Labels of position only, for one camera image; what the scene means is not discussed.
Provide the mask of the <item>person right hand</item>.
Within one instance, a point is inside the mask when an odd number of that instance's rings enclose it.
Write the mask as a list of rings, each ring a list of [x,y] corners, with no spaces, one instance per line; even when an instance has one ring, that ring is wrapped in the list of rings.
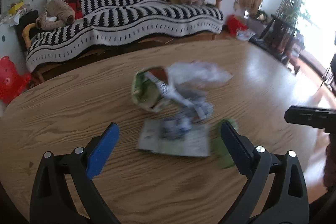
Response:
[[[324,168],[323,183],[327,188],[335,185],[336,176],[336,149],[335,134],[329,135],[330,143],[326,147],[326,163]]]

